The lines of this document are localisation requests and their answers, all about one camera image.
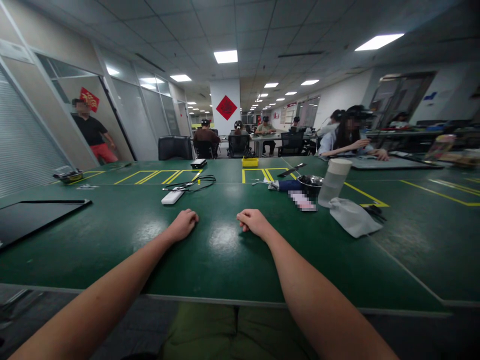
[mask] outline white pillar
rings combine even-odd
[[[218,130],[219,135],[228,135],[234,129],[235,122],[242,118],[240,113],[240,79],[210,81],[210,94],[213,113],[212,122],[215,125],[215,129]],[[226,119],[217,110],[225,96],[236,107],[229,119]]]

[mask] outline gray floor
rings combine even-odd
[[[0,304],[14,293],[15,290],[0,286]],[[26,308],[18,306],[15,310],[18,318],[0,330],[0,338],[5,340],[0,347],[0,360],[7,359],[74,297],[74,294],[46,292]],[[176,311],[177,304],[173,301],[140,297],[92,359],[120,360],[130,354],[158,353]],[[480,308],[452,311],[448,318],[369,315],[367,319],[401,359],[478,359]]]

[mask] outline office chair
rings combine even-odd
[[[175,158],[193,160],[190,136],[161,136],[158,138],[158,160],[175,160]]]
[[[211,141],[193,141],[193,147],[195,148],[197,159],[216,159],[217,158],[217,148],[219,144],[213,143]]]
[[[278,148],[278,157],[282,156],[298,156],[304,149],[304,133],[303,132],[282,132],[281,146]]]
[[[250,135],[228,136],[228,157],[230,159],[243,158],[252,151],[250,147]]]

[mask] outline white shirt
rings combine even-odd
[[[364,133],[360,133],[360,139],[367,139],[367,135]],[[321,156],[322,153],[326,153],[332,151],[334,149],[335,140],[337,140],[337,131],[332,130],[328,134],[326,134],[320,141],[320,148],[318,149],[318,156]],[[375,150],[374,147],[368,144],[365,147],[359,148],[356,153],[353,151],[341,152],[337,155],[344,156],[344,155],[365,155],[368,152]]]
[[[317,136],[317,138],[319,138],[319,137],[321,137],[325,134],[328,134],[332,130],[337,129],[338,127],[339,127],[339,122],[334,123],[334,124],[326,125],[316,132],[316,136]]]

